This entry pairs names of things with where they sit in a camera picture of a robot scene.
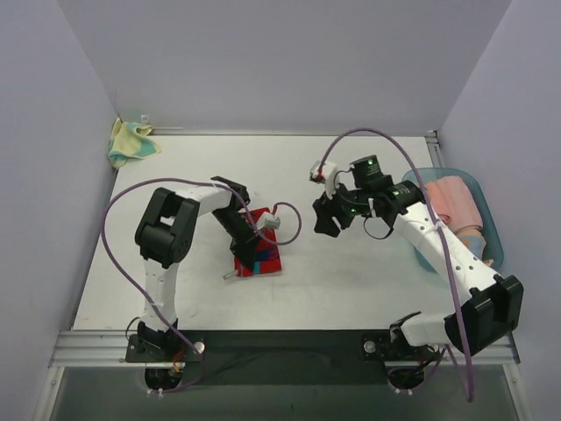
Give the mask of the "red blue patterned towel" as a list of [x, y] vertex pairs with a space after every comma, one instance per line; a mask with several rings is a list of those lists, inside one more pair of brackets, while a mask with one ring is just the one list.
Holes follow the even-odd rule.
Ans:
[[[261, 217], [266, 213], [270, 213], [270, 209], [267, 207], [250, 210], [250, 214], [256, 223], [259, 222]], [[263, 230], [263, 233], [267, 239], [274, 242], [277, 241], [274, 229], [266, 228]], [[234, 258], [234, 270], [237, 277], [270, 275], [282, 270], [279, 248], [276, 245], [264, 241], [259, 236], [258, 239], [259, 243], [253, 269], [244, 267], [238, 258]]]

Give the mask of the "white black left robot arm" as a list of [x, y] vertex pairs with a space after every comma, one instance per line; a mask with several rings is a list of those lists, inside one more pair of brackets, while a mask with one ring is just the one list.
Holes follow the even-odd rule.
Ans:
[[240, 210], [250, 202], [247, 187], [220, 176], [209, 187], [183, 192], [157, 188], [135, 232], [146, 271], [144, 313], [138, 324], [138, 340], [155, 360], [171, 359], [181, 346], [173, 332], [178, 325], [175, 311], [176, 280], [180, 262], [194, 239], [197, 219], [212, 214], [231, 236], [230, 251], [240, 263], [252, 268], [259, 244], [258, 234]]

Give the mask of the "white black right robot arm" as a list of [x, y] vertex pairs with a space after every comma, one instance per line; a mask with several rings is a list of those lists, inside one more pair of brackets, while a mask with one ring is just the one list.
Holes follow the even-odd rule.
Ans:
[[437, 218], [420, 186], [410, 180], [399, 183], [380, 169], [371, 155], [352, 162], [354, 189], [340, 182], [337, 165], [318, 161], [309, 179], [323, 185], [313, 203], [314, 231], [335, 238], [356, 217], [379, 218], [397, 233], [447, 281], [452, 313], [414, 311], [390, 325], [388, 347], [406, 360], [420, 347], [454, 346], [474, 356], [519, 325], [524, 288], [513, 275], [502, 276], [477, 257]]

